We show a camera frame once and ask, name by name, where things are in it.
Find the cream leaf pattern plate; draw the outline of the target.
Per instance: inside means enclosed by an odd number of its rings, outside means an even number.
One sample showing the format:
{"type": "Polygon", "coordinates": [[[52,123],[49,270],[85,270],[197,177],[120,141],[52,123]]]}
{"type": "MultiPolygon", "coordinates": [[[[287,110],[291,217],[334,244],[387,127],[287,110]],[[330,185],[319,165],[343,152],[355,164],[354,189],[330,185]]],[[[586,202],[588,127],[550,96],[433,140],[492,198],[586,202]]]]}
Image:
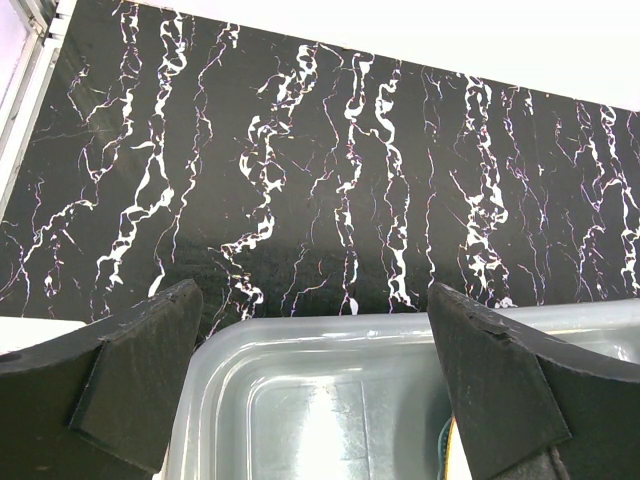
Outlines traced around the cream leaf pattern plate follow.
{"type": "Polygon", "coordinates": [[[444,457],[444,480],[471,480],[472,475],[455,418],[451,419],[444,457]]]}

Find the teal embossed plate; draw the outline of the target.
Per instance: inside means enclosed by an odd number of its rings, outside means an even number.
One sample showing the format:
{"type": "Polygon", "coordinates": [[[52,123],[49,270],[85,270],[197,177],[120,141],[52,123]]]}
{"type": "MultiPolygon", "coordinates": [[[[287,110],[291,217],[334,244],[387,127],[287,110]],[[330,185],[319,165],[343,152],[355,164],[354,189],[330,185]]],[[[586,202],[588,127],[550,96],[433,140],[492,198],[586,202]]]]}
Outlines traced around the teal embossed plate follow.
{"type": "Polygon", "coordinates": [[[447,419],[438,436],[437,458],[438,458],[438,479],[439,480],[443,480],[445,478],[446,458],[447,458],[452,420],[453,420],[452,417],[449,417],[447,419]]]}

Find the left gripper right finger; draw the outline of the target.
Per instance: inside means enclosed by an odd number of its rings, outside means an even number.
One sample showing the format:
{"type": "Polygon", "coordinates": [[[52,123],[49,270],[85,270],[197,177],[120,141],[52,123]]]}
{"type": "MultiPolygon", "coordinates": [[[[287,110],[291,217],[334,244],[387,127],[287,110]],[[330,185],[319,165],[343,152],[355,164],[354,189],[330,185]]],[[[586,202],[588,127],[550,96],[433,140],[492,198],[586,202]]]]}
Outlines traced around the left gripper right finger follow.
{"type": "Polygon", "coordinates": [[[636,479],[639,367],[442,283],[428,317],[474,479],[636,479]]]}

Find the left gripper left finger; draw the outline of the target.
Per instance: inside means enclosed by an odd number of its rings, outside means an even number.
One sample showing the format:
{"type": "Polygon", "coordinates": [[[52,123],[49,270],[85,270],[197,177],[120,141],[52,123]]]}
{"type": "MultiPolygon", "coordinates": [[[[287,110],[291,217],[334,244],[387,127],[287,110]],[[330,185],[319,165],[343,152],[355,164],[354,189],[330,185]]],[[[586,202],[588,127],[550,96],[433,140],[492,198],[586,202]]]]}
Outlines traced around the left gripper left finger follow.
{"type": "Polygon", "coordinates": [[[183,280],[1,357],[4,479],[150,479],[163,465],[203,296],[183,280]]]}

